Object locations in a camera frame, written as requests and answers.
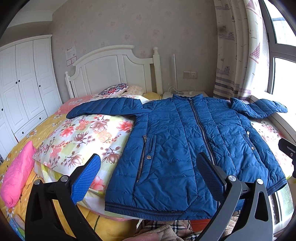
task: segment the metal screw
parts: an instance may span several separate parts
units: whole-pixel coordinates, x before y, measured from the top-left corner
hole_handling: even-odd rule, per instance
[[[235,181],[237,180],[237,178],[236,178],[235,176],[233,176],[233,175],[230,175],[230,176],[228,177],[228,180],[229,180],[229,181],[232,181],[232,182],[235,182]]]
[[[68,176],[62,176],[61,177],[61,181],[64,183],[66,181],[68,181]]]
[[[257,183],[260,184],[260,185],[262,185],[263,184],[263,181],[259,178],[259,179],[257,179]]]
[[[35,180],[34,185],[39,185],[40,184],[40,179]]]

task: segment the bedpost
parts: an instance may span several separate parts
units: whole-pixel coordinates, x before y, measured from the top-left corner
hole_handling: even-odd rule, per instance
[[[154,47],[153,63],[155,69],[156,91],[159,95],[163,94],[163,82],[161,78],[160,56],[158,53],[158,47]]]
[[[71,85],[71,83],[69,81],[70,76],[68,75],[68,71],[66,71],[65,74],[66,74],[65,80],[66,80],[66,84],[67,84],[67,87],[68,87],[70,98],[74,98],[74,93],[73,93],[73,90],[72,90],[72,85]]]

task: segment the window frame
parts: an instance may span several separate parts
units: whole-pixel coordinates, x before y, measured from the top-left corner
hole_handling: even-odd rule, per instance
[[[284,19],[289,24],[290,28],[296,35],[296,24],[292,21],[292,18],[284,11],[284,8],[275,1],[275,0],[267,0],[271,4],[273,4],[278,11],[283,15]],[[265,23],[268,47],[269,47],[269,77],[268,77],[268,85],[267,92],[273,94],[274,91],[274,76],[275,76],[275,58],[281,58],[284,60],[288,60],[296,63],[296,46],[279,44],[276,42],[276,32],[274,30],[273,21],[269,14],[269,11],[264,3],[264,0],[259,0],[259,5],[261,8],[262,17]]]

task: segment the drawer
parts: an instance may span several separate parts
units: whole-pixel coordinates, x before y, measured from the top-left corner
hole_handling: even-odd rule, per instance
[[[15,134],[15,137],[18,141],[21,141],[26,135],[30,133],[36,126],[41,124],[43,121],[47,119],[47,114],[44,111],[33,117],[26,124],[24,124]]]

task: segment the jacket collar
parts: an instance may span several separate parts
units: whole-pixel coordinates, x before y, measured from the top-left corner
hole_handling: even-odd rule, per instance
[[[202,94],[199,94],[199,95],[196,95],[196,96],[192,96],[192,97],[186,97],[186,96],[179,96],[179,95],[176,95],[176,94],[173,94],[173,97],[174,99],[179,99],[179,100],[195,100],[195,99],[202,99],[203,98],[203,95]]]

